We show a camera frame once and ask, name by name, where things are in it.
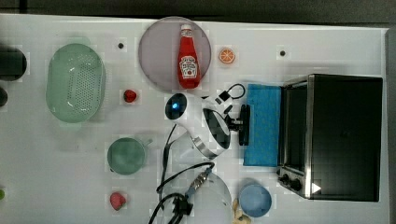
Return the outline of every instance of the blue light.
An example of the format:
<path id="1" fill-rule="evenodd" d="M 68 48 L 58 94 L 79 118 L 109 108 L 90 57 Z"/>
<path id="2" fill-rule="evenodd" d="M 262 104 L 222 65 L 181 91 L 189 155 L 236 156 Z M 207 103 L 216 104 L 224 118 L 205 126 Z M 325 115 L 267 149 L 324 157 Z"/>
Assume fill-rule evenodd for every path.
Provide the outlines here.
<path id="1" fill-rule="evenodd" d="M 178 103 L 172 104 L 172 108 L 173 108 L 173 109 L 178 109 Z"/>

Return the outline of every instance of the tabletop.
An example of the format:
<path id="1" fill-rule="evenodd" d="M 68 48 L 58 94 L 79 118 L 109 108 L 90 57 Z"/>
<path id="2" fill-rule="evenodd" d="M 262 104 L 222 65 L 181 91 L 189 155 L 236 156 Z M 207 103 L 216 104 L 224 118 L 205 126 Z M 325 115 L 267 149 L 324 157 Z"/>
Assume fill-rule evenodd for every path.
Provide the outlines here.
<path id="1" fill-rule="evenodd" d="M 0 15 L 0 43 L 27 57 L 26 74 L 14 82 L 0 81 L 8 92 L 0 107 L 1 223 L 148 223 L 158 202 L 163 145 L 172 128 L 164 106 L 171 93 L 160 91 L 143 74 L 137 48 L 155 20 Z M 387 29 L 196 22 L 206 32 L 212 61 L 199 96 L 227 90 L 234 83 L 281 85 L 312 73 L 382 77 L 385 80 Z M 105 99 L 98 113 L 80 125 L 57 120 L 45 99 L 52 55 L 60 47 L 84 42 L 106 68 Z M 236 53 L 223 65 L 224 47 Z M 284 57 L 279 55 L 286 51 Z M 138 93 L 133 105 L 122 102 L 124 90 Z M 386 89 L 383 104 L 380 201 L 378 203 L 310 201 L 279 186 L 274 168 L 245 167 L 244 148 L 237 145 L 215 159 L 214 173 L 232 197 L 247 178 L 265 186 L 273 206 L 253 223 L 389 223 L 388 134 Z M 239 105 L 246 98 L 236 101 Z M 184 130 L 176 130 L 176 138 Z M 106 152 L 123 136 L 152 139 L 147 164 L 133 175 L 110 172 Z M 109 205 L 114 190 L 130 201 L 119 212 Z"/>

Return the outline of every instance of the oven knob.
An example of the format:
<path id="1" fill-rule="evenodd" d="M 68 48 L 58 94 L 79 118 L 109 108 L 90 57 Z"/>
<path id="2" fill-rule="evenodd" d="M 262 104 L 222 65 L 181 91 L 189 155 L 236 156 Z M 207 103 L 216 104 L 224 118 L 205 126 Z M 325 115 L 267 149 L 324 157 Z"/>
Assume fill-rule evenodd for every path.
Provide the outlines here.
<path id="1" fill-rule="evenodd" d="M 289 184 L 289 176 L 288 175 L 282 175 L 278 180 L 280 182 L 282 182 L 284 185 Z"/>
<path id="2" fill-rule="evenodd" d="M 293 179 L 290 181 L 290 187 L 295 191 L 299 191 L 301 189 L 301 183 L 299 179 Z"/>

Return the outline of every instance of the blue bowl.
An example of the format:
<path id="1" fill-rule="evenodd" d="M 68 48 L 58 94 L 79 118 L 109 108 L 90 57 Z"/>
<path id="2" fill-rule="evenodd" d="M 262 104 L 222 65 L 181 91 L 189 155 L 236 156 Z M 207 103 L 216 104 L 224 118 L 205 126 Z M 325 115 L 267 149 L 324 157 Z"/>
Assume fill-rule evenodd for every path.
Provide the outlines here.
<path id="1" fill-rule="evenodd" d="M 242 210 L 250 217 L 262 217 L 271 208 L 272 199 L 267 189 L 258 184 L 247 185 L 239 193 Z"/>

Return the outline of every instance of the round plate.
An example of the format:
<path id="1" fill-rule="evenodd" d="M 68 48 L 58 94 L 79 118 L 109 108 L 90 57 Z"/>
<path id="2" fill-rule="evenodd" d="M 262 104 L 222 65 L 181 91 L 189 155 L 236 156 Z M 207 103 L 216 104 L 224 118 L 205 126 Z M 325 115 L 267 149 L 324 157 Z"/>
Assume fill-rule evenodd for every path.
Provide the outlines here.
<path id="1" fill-rule="evenodd" d="M 177 56 L 180 45 L 180 27 L 192 28 L 195 51 L 204 77 L 210 65 L 211 48 L 205 32 L 193 21 L 181 17 L 167 17 L 152 24 L 139 43 L 139 62 L 147 78 L 163 91 L 178 91 Z"/>

